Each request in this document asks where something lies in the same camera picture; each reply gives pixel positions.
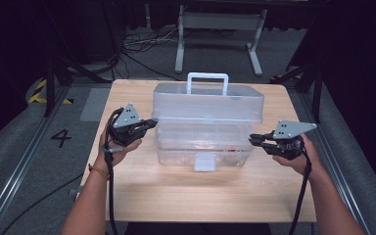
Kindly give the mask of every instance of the forearm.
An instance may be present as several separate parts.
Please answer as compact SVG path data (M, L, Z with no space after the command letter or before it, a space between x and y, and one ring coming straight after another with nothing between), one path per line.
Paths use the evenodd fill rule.
M94 164L104 169L101 164ZM107 178L91 170L63 226L62 234L105 234Z
M318 169L309 183L320 234L364 234L324 169Z

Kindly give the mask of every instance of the clear plastic storage box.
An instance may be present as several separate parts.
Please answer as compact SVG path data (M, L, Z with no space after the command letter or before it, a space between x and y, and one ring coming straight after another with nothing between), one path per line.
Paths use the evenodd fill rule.
M223 83L193 83L219 78ZM261 124L264 96L247 85L228 84L224 73L190 72L187 84L161 83L154 90L155 148L163 165L197 171L243 165L255 148L252 125Z

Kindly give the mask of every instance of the bracelet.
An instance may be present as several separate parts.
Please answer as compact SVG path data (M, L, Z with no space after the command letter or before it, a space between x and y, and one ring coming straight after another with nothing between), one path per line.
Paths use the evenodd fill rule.
M94 169L96 170L97 172L101 173L103 175L103 177L105 177L108 181L109 181L109 175L107 173L105 173L103 170L99 169L98 167L96 166L93 166L91 164L88 164L88 171L91 172L91 170Z

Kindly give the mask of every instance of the hand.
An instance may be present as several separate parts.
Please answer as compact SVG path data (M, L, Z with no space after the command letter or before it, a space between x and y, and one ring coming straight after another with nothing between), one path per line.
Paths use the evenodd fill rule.
M309 140L305 134L302 134L301 136L304 139L307 155L309 156L310 162L312 163L312 170L314 168L318 168L318 166L321 164L316 148L313 145L313 142ZM305 172L306 158L304 155L300 155L291 161L280 156L273 156L273 159L281 165L292 167L299 174L304 174Z
M111 141L111 138L112 137L109 135L110 148L111 149L120 148L121 146L116 144L113 140ZM102 146L105 144L105 139L106 139L106 128L103 130L103 133L100 135L99 154L97 156L96 162L94 163L94 166L108 171L107 164L105 162L105 152L103 152L102 150ZM126 157L127 153L137 149L141 143L142 143L142 139L137 139L133 141L131 144L129 144L127 147L124 147L122 151L113 153L114 159L112 161L112 166L119 164L124 159L124 157Z

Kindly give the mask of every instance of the wooden table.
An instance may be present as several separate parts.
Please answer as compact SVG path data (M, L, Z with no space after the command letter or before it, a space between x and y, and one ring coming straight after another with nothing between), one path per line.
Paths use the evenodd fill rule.
M151 117L153 90L160 82L117 80L112 86L88 162L93 164L99 136L112 112L133 103L141 118ZM279 119L298 120L281 85L247 84L265 97L263 123L255 133L275 129ZM121 221L290 222L302 177L256 148L243 166L195 172L191 166L158 163L151 129L140 147L115 167L115 219ZM88 177L84 171L81 184ZM300 221L315 221L307 185Z

